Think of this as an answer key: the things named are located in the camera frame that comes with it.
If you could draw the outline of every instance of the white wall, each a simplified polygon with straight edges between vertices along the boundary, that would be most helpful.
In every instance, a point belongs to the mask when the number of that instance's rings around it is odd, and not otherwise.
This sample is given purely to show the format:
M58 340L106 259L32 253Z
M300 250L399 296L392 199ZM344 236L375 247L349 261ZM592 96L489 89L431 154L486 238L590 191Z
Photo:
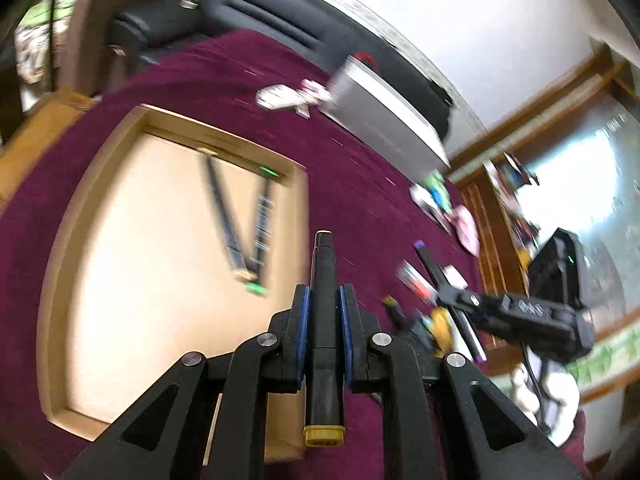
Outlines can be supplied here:
M360 1L420 48L487 128L591 52L586 0Z
M587 419L587 429L584 433L585 461L611 451L620 433L624 393L624 390L618 390L582 406Z

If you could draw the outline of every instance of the yellow marker cap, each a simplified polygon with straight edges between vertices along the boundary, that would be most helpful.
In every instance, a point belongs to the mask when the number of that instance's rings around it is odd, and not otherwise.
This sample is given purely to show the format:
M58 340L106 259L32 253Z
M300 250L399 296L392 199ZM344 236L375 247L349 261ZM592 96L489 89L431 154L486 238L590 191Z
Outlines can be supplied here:
M209 155L209 156L217 155L216 152L214 152L213 150L210 150L209 148L199 147L199 148L196 148L196 150L199 151L200 153L204 153L205 155Z
M302 435L307 447L340 447L345 432L344 426L305 426Z
M246 269L234 269L231 274L234 277L234 280L238 282L250 282L256 278L254 272Z

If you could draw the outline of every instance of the black marker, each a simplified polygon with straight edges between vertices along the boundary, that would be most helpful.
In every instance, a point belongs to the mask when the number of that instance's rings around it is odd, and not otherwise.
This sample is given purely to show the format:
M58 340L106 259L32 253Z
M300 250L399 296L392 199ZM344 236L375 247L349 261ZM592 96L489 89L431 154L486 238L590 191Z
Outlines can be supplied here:
M306 350L303 436L309 447L344 442L344 361L332 234L318 231L311 263L311 304Z
M228 210L226 209L225 199L223 197L222 189L220 188L220 182L216 175L216 153L211 150L207 150L206 148L198 148L198 151L203 153L206 158L205 164L207 167L207 175L209 177L209 185L213 195L214 204L216 205L216 210L218 212L220 227L222 228L224 235L226 254L231 262L234 278L242 282L249 282L255 278L255 274L249 272L246 268L242 249L238 243L238 237L236 237L236 231L231 222L231 218L229 217Z
M267 289L260 282L262 270L264 270L264 259L266 252L269 250L268 241L271 237L269 232L269 223L271 220L271 212L273 211L273 202L269 198L269 189L271 187L271 177L278 176L275 171L261 166L260 169L266 174L264 177L264 188L258 196L258 205L255 218L255 247L254 256L251 257L251 270L255 274L255 279L246 284L246 290L253 294L264 296Z

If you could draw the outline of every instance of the black strip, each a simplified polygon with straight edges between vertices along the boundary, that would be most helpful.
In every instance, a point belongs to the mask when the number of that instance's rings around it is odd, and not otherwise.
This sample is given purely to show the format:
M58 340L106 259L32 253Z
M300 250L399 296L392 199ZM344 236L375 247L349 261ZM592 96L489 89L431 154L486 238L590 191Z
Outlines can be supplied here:
M260 277L264 269L265 254L269 250L268 241L271 237L269 223L271 219L271 200L269 199L269 188L271 179L265 177L264 188L258 196L257 211L255 215L255 252L251 257L251 271L255 273L253 283L261 285Z
M238 238L236 237L236 230L234 229L231 218L229 217L225 199L223 197L222 190L220 189L220 182L216 176L215 158L210 155L205 155L205 157L211 193L218 212L220 227L222 227L223 230L226 254L228 254L233 270L246 270L246 263L244 262L242 249L240 248Z
M56 91L56 60L55 60L55 48L53 46L53 40L54 40L53 23L56 19L56 1L57 0L50 0L50 7L49 7L49 29L48 29L49 38L48 38L47 49L49 51L49 63L48 63L49 91L51 93Z

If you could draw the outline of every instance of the green cap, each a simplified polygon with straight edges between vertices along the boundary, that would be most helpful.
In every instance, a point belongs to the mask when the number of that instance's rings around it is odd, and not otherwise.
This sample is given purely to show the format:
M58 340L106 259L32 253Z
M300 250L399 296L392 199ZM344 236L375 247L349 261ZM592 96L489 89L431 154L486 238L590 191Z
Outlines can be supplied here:
M258 296L266 296L267 289L264 288L260 283L247 283L246 290L248 290L252 294L256 294Z
M263 170L265 173L268 173L268 174L270 174L270 175L272 175L272 176L276 176L276 177L280 176L280 175L279 175L279 174L277 174L275 171L270 170L270 169L269 169L269 168L267 168L266 166L260 166L260 169L261 169L261 170Z

